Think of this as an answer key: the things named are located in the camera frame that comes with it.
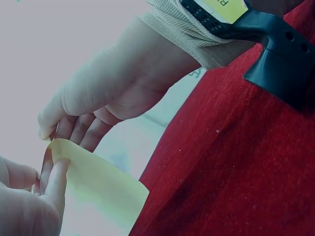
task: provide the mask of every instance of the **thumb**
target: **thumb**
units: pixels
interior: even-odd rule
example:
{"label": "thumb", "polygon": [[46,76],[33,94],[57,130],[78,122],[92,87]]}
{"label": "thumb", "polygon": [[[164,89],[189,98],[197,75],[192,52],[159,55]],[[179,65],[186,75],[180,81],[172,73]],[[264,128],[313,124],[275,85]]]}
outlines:
{"label": "thumb", "polygon": [[57,92],[53,99],[38,114],[39,135],[46,139],[56,129],[55,125],[66,115],[61,99],[61,91]]}

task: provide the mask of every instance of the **yellow paper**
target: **yellow paper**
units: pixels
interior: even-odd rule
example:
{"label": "yellow paper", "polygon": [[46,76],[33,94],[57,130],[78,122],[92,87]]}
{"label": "yellow paper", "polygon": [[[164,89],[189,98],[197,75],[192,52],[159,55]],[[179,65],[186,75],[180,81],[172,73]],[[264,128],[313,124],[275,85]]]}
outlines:
{"label": "yellow paper", "polygon": [[233,24],[248,11],[243,0],[195,0],[195,2],[223,23]]}
{"label": "yellow paper", "polygon": [[56,139],[46,155],[71,160],[62,236],[127,236],[149,194],[139,181],[75,143]]}

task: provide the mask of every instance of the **finger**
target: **finger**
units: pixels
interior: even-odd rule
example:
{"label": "finger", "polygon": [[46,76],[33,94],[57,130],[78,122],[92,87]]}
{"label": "finger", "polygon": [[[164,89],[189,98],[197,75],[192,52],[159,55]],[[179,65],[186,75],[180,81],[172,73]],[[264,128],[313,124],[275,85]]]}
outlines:
{"label": "finger", "polygon": [[58,124],[59,124],[59,123],[57,123],[57,124],[55,124],[55,125],[53,126],[53,132],[49,135],[50,141],[53,141],[53,140],[54,140],[54,137],[55,137],[55,134],[56,134],[56,131],[57,131],[57,128],[58,128]]}
{"label": "finger", "polygon": [[56,134],[54,136],[55,139],[70,139],[73,128],[77,121],[78,117],[75,116],[65,116],[63,117],[58,124],[58,128]]}
{"label": "finger", "polygon": [[67,184],[66,173],[70,165],[69,159],[59,159],[55,164],[49,176],[45,195],[54,199],[54,205],[62,215],[64,211],[64,195]]}
{"label": "finger", "polygon": [[37,178],[37,171],[29,166],[3,159],[9,174],[8,187],[26,189],[32,186]]}
{"label": "finger", "polygon": [[50,149],[47,149],[44,155],[43,166],[40,174],[40,192],[45,193],[46,187],[48,185],[49,175],[53,169],[54,162],[53,156]]}
{"label": "finger", "polygon": [[53,99],[38,114],[39,133],[42,139],[46,139],[54,131],[55,125],[66,116],[61,99],[61,92],[57,92]]}
{"label": "finger", "polygon": [[93,120],[95,119],[94,114],[89,113],[82,116],[79,116],[77,122],[73,128],[73,132],[71,134],[70,140],[75,144],[79,145]]}
{"label": "finger", "polygon": [[40,196],[40,179],[36,179],[35,184],[33,185],[33,194],[35,196]]}
{"label": "finger", "polygon": [[111,125],[105,124],[100,119],[96,118],[90,125],[80,146],[90,152],[94,152],[99,142],[111,128]]}

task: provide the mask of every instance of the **hand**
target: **hand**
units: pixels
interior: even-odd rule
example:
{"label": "hand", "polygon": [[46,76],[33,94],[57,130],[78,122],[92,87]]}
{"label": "hand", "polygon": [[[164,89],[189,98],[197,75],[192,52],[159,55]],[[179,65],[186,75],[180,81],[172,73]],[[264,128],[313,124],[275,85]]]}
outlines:
{"label": "hand", "polygon": [[93,152],[113,125],[152,108],[198,67],[135,19],[115,46],[84,65],[39,114],[41,137],[69,139]]}
{"label": "hand", "polygon": [[[54,165],[41,195],[35,169],[0,156],[0,235],[60,234],[68,166],[68,159]],[[32,186],[34,194],[27,191]]]}

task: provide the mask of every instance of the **red fabric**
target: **red fabric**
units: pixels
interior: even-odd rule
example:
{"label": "red fabric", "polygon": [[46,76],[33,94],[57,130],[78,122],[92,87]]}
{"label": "red fabric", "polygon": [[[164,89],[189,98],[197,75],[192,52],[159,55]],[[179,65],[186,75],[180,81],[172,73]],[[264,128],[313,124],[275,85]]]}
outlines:
{"label": "red fabric", "polygon": [[[286,20],[315,44],[315,5]],[[130,236],[314,236],[315,89],[302,113],[242,79],[260,47],[206,73],[141,181]]]}

